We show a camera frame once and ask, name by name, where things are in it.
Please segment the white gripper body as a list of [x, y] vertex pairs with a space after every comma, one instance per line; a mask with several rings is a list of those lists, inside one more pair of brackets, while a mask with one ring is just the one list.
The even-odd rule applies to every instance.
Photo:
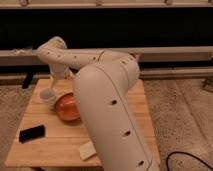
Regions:
[[61, 64], [50, 64], [50, 73], [55, 80], [67, 79], [70, 76], [70, 70], [67, 66]]

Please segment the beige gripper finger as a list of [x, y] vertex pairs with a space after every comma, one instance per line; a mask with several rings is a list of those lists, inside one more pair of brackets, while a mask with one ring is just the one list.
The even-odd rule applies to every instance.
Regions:
[[55, 82], [56, 80], [51, 76], [50, 81], [51, 81], [50, 88], [54, 89], [54, 86], [56, 84], [56, 82]]
[[72, 71], [68, 71], [67, 79], [73, 80], [74, 78], [75, 78], [74, 73]]

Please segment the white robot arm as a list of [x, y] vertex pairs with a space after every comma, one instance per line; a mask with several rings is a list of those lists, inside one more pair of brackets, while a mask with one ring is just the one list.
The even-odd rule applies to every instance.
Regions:
[[130, 54], [107, 49], [69, 49], [55, 36], [40, 45], [37, 56], [55, 79], [76, 69], [73, 94], [104, 171], [160, 171], [145, 141], [126, 93], [140, 69]]

